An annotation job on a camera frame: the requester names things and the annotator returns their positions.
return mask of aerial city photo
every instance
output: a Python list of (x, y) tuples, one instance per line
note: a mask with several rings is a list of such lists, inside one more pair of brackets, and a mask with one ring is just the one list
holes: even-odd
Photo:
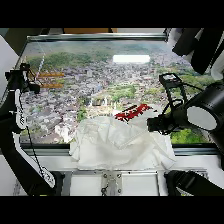
[[(149, 55), (150, 61), (115, 63), (114, 55)], [(184, 82), (203, 89), (214, 82), (209, 73), (195, 72), (163, 41), (36, 41), (27, 44), (21, 60), (24, 58), (35, 74), (40, 68), (40, 73), (64, 74), (38, 79), (61, 84), (61, 88), (41, 88), (40, 94), (26, 92), (21, 97), (33, 143), (70, 143), (82, 120), (113, 116), (132, 105), (164, 108), (168, 99), (159, 75), (166, 72), (174, 72)], [(198, 93), (191, 87), (185, 90), (188, 99)], [(181, 98), (180, 90), (174, 89), (172, 96)], [(29, 142), (27, 130), (21, 133), (20, 141)], [(209, 137), (197, 129), (186, 129), (172, 133), (171, 141), (203, 143)]]

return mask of red object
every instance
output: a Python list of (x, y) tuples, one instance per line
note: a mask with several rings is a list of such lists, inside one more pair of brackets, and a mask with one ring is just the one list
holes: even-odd
[(133, 108), (133, 106), (132, 106), (132, 107), (126, 109), (125, 111), (122, 111), (121, 113), (116, 114), (115, 119), (118, 119), (120, 121), (126, 120), (128, 122), (130, 119), (138, 116), (139, 114), (143, 114), (144, 111), (152, 109), (147, 104), (141, 104), (139, 107), (137, 107), (137, 108), (136, 107), (137, 106), (135, 106)]

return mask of white circular joint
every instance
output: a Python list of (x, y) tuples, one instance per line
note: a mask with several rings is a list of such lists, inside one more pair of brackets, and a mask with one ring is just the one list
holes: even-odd
[(212, 131), (217, 127), (216, 119), (201, 107), (189, 107), (187, 109), (188, 121), (200, 128)]

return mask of metal frame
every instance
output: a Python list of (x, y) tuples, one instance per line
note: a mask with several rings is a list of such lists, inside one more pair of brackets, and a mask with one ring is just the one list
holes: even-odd
[[(165, 33), (100, 33), (100, 34), (61, 34), (61, 35), (39, 35), (28, 36), (26, 45), (31, 42), (53, 42), (53, 41), (102, 41), (102, 40), (150, 40), (165, 41)], [(21, 55), (16, 63), (16, 67), (21, 59)], [(21, 144), (22, 148), (28, 155), (33, 155), (30, 144)], [(38, 156), (69, 156), (69, 144), (34, 144), (35, 152)], [(218, 155), (219, 151), (213, 143), (200, 144), (173, 144), (174, 153), (177, 156), (189, 155)]]

